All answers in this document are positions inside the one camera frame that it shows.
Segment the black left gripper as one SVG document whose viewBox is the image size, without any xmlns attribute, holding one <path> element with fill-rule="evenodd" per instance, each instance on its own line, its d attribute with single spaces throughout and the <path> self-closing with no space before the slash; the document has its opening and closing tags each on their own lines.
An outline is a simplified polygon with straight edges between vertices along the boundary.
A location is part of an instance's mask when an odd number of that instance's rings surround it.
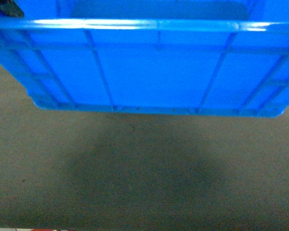
<svg viewBox="0 0 289 231">
<path fill-rule="evenodd" d="M 0 11 L 10 17 L 24 17 L 23 10 L 14 0 L 0 0 Z"/>
</svg>

